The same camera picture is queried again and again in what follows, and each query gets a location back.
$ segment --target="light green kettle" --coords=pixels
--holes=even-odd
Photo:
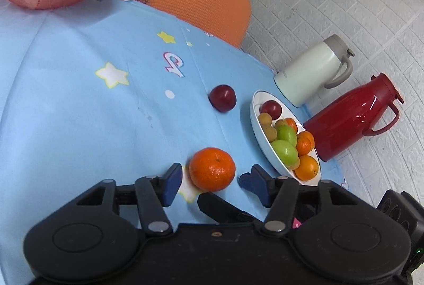
[[[275,84],[291,104],[300,107],[322,87],[331,89],[348,79],[353,72],[349,56],[354,55],[340,37],[332,35],[292,60],[275,75]],[[345,71],[335,78],[344,64]]]

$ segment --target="thermos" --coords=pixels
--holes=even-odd
[[[294,59],[274,81],[281,93],[296,107],[311,99],[322,87],[334,88],[352,74],[349,56],[354,56],[337,35],[321,41]],[[346,70],[334,78],[343,64]]]
[[[310,118],[304,127],[315,138],[318,156],[328,161],[360,138],[388,131],[399,120],[399,110],[393,103],[396,99],[404,102],[390,79],[380,73]],[[373,130],[387,107],[395,113],[395,118],[387,126]]]

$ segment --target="red thermos jug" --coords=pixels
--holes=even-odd
[[[315,138],[315,148],[323,161],[347,149],[363,135],[372,137],[388,131],[399,120],[399,110],[393,101],[403,103],[399,92],[385,74],[372,76],[371,82],[359,86],[339,97],[328,107],[310,118],[304,127]],[[373,130],[386,108],[395,118],[387,126]]]

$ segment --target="white bowl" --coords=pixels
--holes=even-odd
[[[281,113],[281,116],[278,119],[285,119],[291,117],[296,121],[298,133],[305,130],[305,128],[302,126],[296,116],[294,116],[290,109],[287,108],[277,97],[266,91],[256,91],[253,95],[252,103],[250,105],[250,121],[252,122],[253,132],[255,133],[255,137],[258,141],[259,147],[261,148],[267,160],[281,175],[293,177],[298,180],[302,185],[317,186],[319,180],[321,180],[321,166],[319,164],[318,154],[315,151],[315,148],[311,152],[309,152],[309,156],[312,156],[318,162],[318,174],[312,180],[301,181],[294,175],[293,171],[288,170],[286,166],[281,162],[280,158],[278,158],[277,154],[272,148],[270,142],[268,141],[268,139],[266,139],[265,133],[263,132],[261,125],[259,124],[258,115],[259,108],[261,107],[261,105],[264,104],[266,101],[269,101],[270,99],[273,99],[274,101],[278,102],[278,104],[281,105],[281,107],[283,108],[283,112]]]

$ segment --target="chair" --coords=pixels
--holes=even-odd
[[[149,0],[147,4],[237,48],[250,21],[249,0]]]

